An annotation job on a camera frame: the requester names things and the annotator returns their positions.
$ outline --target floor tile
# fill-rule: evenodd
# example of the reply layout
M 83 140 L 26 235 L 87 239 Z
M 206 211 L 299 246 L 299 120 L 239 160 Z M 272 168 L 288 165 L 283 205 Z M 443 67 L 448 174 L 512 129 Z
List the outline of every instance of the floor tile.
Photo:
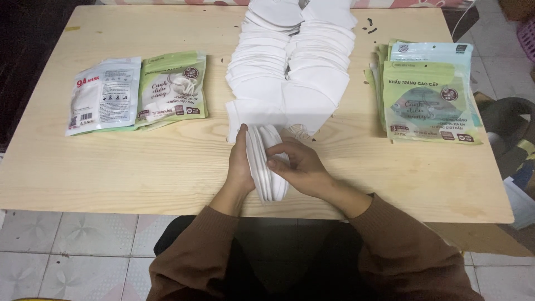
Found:
M 500 12 L 482 12 L 470 29 L 481 57 L 526 57 L 516 38 L 516 24 Z
M 154 245 L 165 228 L 179 215 L 140 214 L 132 247 L 132 256 L 156 257 Z
M 321 248 L 327 234 L 338 224 L 336 220 L 297 219 L 300 262 L 309 262 Z
M 480 57 L 473 57 L 470 66 L 470 87 L 472 92 L 480 91 L 492 99 L 496 99 L 491 81 Z
M 0 230 L 0 251 L 50 253 L 61 212 L 8 210 Z
M 281 292 L 295 284 L 307 271 L 301 262 L 252 261 L 258 279 L 268 292 Z
M 128 256 L 134 241 L 136 214 L 66 212 L 52 252 Z
M 498 0 L 479 0 L 476 3 L 477 10 L 481 12 L 501 12 Z
M 236 238 L 250 260 L 296 261 L 297 220 L 242 217 Z
M 0 252 L 0 300 L 37 297 L 48 254 Z
M 472 34 L 470 33 L 470 31 L 467 31 L 467 33 L 465 33 L 464 36 L 462 36 L 462 37 L 457 41 L 457 43 L 468 43 L 468 44 L 472 44 L 472 46 L 473 46 L 472 56 L 479 56 L 479 52 L 477 51 L 476 44 L 475 44 L 474 41 L 473 41 Z
M 497 99 L 515 96 L 535 101 L 535 83 L 530 76 L 533 62 L 525 57 L 482 59 Z
M 472 259 L 475 266 L 535 266 L 535 257 L 513 257 L 472 252 Z
M 535 267 L 476 267 L 486 301 L 535 300 Z
M 51 255 L 39 297 L 120 301 L 128 258 Z
M 473 266 L 472 254 L 470 252 L 464 253 L 464 265 Z
M 470 284 L 472 285 L 472 289 L 476 292 L 479 292 L 479 285 L 477 284 L 477 277 L 476 277 L 476 270 L 474 267 L 465 266 L 464 270 L 466 271 L 468 278 L 470 278 Z
M 154 258 L 130 258 L 122 301 L 144 301 L 150 290 L 149 266 Z

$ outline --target brown sweater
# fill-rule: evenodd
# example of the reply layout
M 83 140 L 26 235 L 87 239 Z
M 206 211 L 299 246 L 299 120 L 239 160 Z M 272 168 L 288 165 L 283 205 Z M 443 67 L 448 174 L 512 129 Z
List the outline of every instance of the brown sweater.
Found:
M 472 290 L 455 247 L 377 195 L 349 223 L 364 241 L 359 271 L 380 299 L 483 300 Z M 237 226 L 237 217 L 205 207 L 150 265 L 147 301 L 206 299 L 206 294 L 223 299 L 209 280 L 224 278 Z

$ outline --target wooden table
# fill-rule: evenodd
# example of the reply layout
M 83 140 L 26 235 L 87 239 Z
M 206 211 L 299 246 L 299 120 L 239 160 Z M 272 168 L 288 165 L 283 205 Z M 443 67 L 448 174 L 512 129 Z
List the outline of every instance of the wooden table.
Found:
M 0 165 L 0 208 L 196 214 L 225 180 L 231 148 L 225 81 L 246 7 L 79 6 L 59 39 Z M 391 37 L 451 42 L 440 9 L 352 10 L 359 19 L 351 82 L 340 108 L 307 145 L 327 169 L 421 221 L 508 223 L 513 217 L 486 138 L 480 146 L 392 144 L 378 122 L 363 70 Z M 370 26 L 368 18 L 373 20 Z M 368 34 L 373 28 L 377 30 Z M 65 137 L 74 76 L 109 57 L 204 49 L 210 117 L 150 132 Z M 291 188 L 245 216 L 338 219 L 329 204 Z

